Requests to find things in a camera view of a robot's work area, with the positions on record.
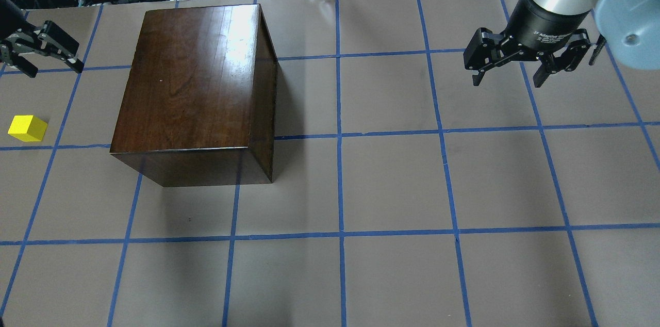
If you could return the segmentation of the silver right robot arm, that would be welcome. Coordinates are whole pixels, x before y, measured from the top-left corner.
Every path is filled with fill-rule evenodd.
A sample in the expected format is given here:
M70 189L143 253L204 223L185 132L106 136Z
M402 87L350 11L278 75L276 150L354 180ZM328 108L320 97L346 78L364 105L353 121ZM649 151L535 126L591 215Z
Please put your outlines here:
M591 40L580 24L592 12L600 36L591 56L604 45L629 68L659 67L659 0L518 0L505 29L494 34L479 28L464 50L465 69L472 84L481 84L487 71L512 61L538 61L535 87L558 72L574 71Z

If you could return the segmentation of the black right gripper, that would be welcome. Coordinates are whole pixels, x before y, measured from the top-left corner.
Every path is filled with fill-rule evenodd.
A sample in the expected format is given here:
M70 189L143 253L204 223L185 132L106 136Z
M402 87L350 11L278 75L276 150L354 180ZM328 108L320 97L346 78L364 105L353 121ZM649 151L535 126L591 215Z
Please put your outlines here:
M503 34L477 28L465 48L464 67L472 72L472 85L479 86L487 71L509 63L509 54L520 50L551 53L539 55L541 64L533 76L537 89L551 75L574 71L591 47L587 29L578 29L587 14L557 14L534 0L518 0ZM566 43L562 54L554 57Z

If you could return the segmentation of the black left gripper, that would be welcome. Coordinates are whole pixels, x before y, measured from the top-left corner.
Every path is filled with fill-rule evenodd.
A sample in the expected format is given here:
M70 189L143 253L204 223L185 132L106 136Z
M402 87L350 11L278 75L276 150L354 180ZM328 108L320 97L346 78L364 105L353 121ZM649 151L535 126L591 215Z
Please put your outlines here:
M10 42L3 41L9 36ZM77 74L84 70L77 56L79 43L73 37L53 21L40 27L29 24L11 0L1 0L1 40L2 62L30 78L35 78L38 68L24 54L54 57Z

